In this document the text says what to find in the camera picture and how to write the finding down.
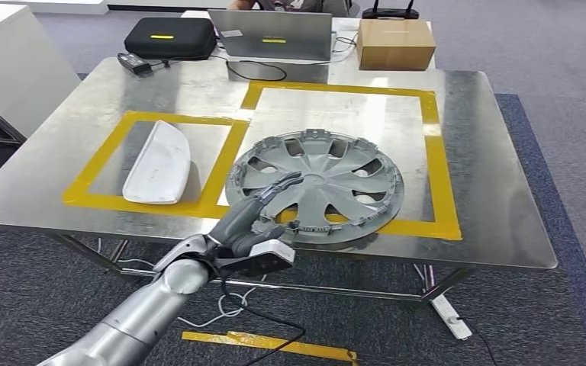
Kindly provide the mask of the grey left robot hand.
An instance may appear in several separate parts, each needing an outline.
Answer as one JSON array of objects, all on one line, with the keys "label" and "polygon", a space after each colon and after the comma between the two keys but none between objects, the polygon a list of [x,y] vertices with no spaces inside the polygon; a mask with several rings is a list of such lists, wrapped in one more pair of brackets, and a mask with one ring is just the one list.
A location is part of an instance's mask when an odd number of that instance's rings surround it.
[{"label": "grey left robot hand", "polygon": [[285,232],[283,226],[272,224],[267,229],[255,233],[253,224],[270,201],[288,187],[298,185],[303,180],[301,172],[290,172],[245,197],[230,207],[206,238],[230,251],[234,258],[248,256],[251,248],[261,242],[278,239]]}]

